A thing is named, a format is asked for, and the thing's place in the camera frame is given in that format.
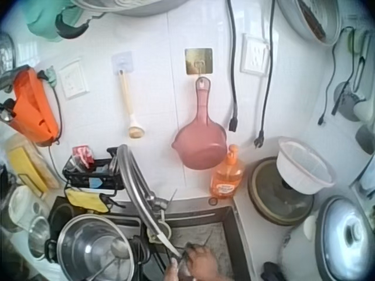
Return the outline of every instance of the hand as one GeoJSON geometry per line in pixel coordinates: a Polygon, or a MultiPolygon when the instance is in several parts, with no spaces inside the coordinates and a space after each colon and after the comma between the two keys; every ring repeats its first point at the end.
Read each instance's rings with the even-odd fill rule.
{"type": "Polygon", "coordinates": [[[171,259],[171,263],[166,268],[164,281],[178,281],[178,266],[174,258],[171,259]]]}
{"type": "Polygon", "coordinates": [[[193,277],[200,281],[221,280],[217,271],[217,262],[211,250],[207,247],[196,246],[188,249],[187,268],[193,277]]]}

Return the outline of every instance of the cutting board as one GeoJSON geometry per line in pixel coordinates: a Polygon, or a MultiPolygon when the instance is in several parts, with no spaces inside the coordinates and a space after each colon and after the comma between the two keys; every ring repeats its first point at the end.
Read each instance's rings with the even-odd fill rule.
{"type": "Polygon", "coordinates": [[[23,147],[13,149],[9,151],[7,155],[14,171],[18,174],[18,177],[25,185],[30,187],[35,194],[39,195],[40,192],[44,193],[48,191],[48,186],[35,169],[29,155],[23,147]]]}

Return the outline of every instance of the orange dish soap bottle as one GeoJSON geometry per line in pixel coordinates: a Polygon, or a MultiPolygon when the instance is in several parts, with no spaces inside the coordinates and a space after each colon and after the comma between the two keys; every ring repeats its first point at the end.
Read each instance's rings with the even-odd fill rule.
{"type": "Polygon", "coordinates": [[[226,158],[214,168],[210,192],[219,199],[233,197],[244,175],[245,165],[237,157],[238,146],[230,145],[226,158]]]}

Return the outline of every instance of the electrical socket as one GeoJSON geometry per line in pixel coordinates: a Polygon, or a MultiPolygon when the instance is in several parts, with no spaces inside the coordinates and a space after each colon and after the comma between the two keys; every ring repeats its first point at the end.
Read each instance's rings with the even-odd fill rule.
{"type": "Polygon", "coordinates": [[[270,62],[270,46],[262,39],[243,36],[241,72],[266,76],[270,62]]]}

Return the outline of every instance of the kitchen sink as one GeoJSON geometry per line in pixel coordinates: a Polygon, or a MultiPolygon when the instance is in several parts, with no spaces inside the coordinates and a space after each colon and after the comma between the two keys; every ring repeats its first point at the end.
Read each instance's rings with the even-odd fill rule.
{"type": "MultiPolygon", "coordinates": [[[[130,202],[125,205],[126,209],[114,207],[110,215],[104,216],[113,221],[127,238],[145,235],[146,226],[138,217],[137,209],[130,202]]],[[[188,242],[203,245],[207,241],[206,245],[217,258],[221,274],[236,281],[251,280],[251,256],[232,200],[197,198],[172,201],[165,212],[165,221],[172,229],[171,243],[177,250],[182,252],[188,242]]],[[[143,273],[150,281],[163,280],[155,254],[157,252],[167,265],[166,248],[157,244],[150,247],[154,254],[143,266],[143,273]]]]}

